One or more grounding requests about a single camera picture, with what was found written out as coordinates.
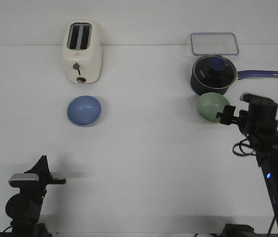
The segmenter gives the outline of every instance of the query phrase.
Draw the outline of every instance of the blue bowl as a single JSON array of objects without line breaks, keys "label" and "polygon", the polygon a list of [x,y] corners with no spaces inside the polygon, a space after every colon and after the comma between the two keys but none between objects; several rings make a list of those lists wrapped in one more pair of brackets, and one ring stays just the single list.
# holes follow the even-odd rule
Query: blue bowl
[{"label": "blue bowl", "polygon": [[82,95],[68,105],[68,119],[78,126],[90,126],[98,120],[101,114],[101,104],[93,96]]}]

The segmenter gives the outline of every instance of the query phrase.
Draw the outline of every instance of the saucepan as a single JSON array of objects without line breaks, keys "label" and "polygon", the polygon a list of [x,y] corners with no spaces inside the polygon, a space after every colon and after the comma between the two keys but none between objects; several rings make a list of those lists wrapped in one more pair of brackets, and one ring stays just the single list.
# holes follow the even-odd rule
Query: saucepan
[{"label": "saucepan", "polygon": [[223,95],[236,81],[249,77],[278,78],[278,71],[246,70],[237,72],[233,63],[220,55],[206,55],[193,66],[191,86],[199,94],[215,92]]}]

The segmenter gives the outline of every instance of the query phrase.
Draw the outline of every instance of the black cable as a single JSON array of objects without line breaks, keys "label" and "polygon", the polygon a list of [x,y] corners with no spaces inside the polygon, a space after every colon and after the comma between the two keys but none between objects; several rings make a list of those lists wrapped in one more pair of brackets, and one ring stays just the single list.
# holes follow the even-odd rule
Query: black cable
[{"label": "black cable", "polygon": [[266,237],[269,237],[271,235],[271,231],[272,231],[274,223],[275,223],[275,216],[273,217],[271,225],[269,226],[268,233],[267,233]]},{"label": "black cable", "polygon": [[[247,148],[251,148],[251,149],[252,149],[252,147],[251,147],[249,144],[244,143],[244,142],[246,142],[246,141],[248,141],[247,138],[245,138],[245,139],[239,141],[238,143],[236,143],[236,144],[233,146],[233,148],[232,148],[233,154],[235,154],[235,155],[237,155],[237,156],[240,156],[240,157],[255,156],[254,150],[253,150],[251,153],[247,153],[247,152],[245,152],[245,151],[243,150],[243,147],[247,147]],[[239,150],[241,151],[241,153],[235,151],[235,148],[236,148],[236,147],[239,148]]]},{"label": "black cable", "polygon": [[3,233],[6,232],[8,229],[11,229],[11,228],[12,228],[12,226],[9,226],[9,227],[5,228],[5,230],[3,231]]}]

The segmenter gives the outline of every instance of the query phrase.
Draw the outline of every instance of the green bowl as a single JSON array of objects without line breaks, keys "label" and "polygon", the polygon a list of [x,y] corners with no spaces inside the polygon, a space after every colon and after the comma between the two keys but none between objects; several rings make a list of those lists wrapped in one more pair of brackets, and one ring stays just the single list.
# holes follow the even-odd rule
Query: green bowl
[{"label": "green bowl", "polygon": [[196,103],[197,113],[202,120],[209,123],[218,123],[220,118],[216,118],[217,112],[223,112],[229,101],[222,95],[209,92],[201,95]]}]

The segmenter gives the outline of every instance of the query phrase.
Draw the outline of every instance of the saucepan handle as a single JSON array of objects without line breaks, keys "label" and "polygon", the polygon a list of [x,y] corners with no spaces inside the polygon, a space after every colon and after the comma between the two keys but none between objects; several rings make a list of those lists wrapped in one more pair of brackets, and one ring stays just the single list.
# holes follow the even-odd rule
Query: saucepan handle
[{"label": "saucepan handle", "polygon": [[238,80],[250,77],[278,78],[278,71],[246,70],[238,72]]}]

